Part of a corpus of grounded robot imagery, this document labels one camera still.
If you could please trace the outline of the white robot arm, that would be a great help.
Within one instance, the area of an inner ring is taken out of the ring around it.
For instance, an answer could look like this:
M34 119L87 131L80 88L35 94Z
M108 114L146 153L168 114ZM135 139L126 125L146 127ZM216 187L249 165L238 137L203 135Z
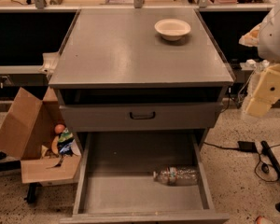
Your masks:
M262 71L252 75L242 104L246 117L262 118L280 99L280 0L239 43L256 47L258 56L269 62Z

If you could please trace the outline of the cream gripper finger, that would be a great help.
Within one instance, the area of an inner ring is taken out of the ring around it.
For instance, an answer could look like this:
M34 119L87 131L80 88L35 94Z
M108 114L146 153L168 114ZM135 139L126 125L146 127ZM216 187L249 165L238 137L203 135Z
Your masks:
M261 118L280 99L280 63L255 74L249 83L244 102L244 114Z
M256 47L259 44L259 28L260 25L258 24L254 28L252 28L248 33L242 35L239 39L239 44L246 47Z

